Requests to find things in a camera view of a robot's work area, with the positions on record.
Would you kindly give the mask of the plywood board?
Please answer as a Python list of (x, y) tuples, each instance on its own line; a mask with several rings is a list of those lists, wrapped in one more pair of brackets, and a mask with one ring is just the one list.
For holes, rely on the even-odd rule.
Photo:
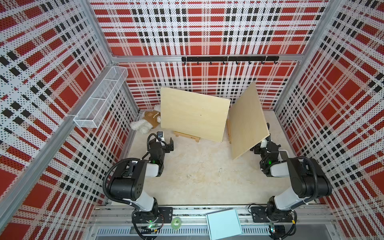
[(172, 88), (161, 88), (161, 127), (221, 142), (230, 100)]
[(233, 160), (270, 135), (255, 83), (229, 109), (229, 123)]

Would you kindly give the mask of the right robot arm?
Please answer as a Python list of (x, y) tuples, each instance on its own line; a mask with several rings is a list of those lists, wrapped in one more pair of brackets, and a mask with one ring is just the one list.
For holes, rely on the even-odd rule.
[(332, 193), (332, 185), (316, 160), (304, 156), (291, 157), (280, 145), (263, 140), (251, 148), (261, 157), (260, 169), (269, 178), (288, 178), (290, 187), (272, 196), (259, 214), (261, 220), (286, 221), (294, 209)]

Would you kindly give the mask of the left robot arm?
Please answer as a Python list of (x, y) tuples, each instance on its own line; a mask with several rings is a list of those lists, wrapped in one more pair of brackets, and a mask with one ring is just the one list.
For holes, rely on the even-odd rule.
[(103, 180), (104, 195), (113, 202), (129, 205), (134, 224), (169, 224), (173, 208), (159, 207), (156, 198), (144, 190), (147, 178), (162, 175), (165, 155), (174, 150), (174, 142), (165, 142), (164, 132), (152, 133), (147, 138), (147, 152), (140, 158), (126, 158), (114, 164)]

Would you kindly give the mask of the left wooden easel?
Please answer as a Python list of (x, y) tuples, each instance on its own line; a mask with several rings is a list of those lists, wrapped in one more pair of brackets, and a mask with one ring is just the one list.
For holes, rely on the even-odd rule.
[(196, 137), (196, 136), (192, 136), (192, 135), (188, 135), (188, 134), (184, 134), (184, 133), (180, 133), (180, 132), (176, 132), (176, 131), (173, 131), (173, 133), (176, 137), (184, 137), (184, 138), (192, 139), (197, 143), (199, 143), (200, 139), (201, 139), (201, 138)]

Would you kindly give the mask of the plush toy brown white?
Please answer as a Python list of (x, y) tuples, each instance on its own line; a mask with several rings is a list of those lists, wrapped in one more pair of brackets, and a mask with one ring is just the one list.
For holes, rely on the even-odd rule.
[(155, 105), (154, 109), (145, 112), (142, 119), (130, 123), (134, 131), (147, 134), (151, 129), (155, 129), (161, 123), (161, 105)]

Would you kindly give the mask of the green tape roll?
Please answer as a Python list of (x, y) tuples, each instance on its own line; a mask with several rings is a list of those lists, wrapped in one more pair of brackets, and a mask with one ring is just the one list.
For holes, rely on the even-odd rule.
[(181, 226), (182, 226), (181, 218), (175, 217), (175, 218), (172, 219), (172, 221), (171, 221), (171, 228), (173, 230), (178, 230), (178, 229), (181, 228)]

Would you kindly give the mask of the light blue plate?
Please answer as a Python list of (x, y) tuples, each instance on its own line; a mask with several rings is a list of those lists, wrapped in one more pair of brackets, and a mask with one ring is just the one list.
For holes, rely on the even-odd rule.
[(211, 240), (221, 240), (243, 233), (238, 212), (235, 209), (206, 215)]

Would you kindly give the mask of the black hook rail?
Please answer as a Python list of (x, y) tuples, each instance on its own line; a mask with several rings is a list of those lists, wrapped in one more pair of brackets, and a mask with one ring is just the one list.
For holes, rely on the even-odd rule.
[(181, 57), (183, 63), (202, 63), (202, 62), (277, 62), (279, 56), (221, 56), (221, 57)]

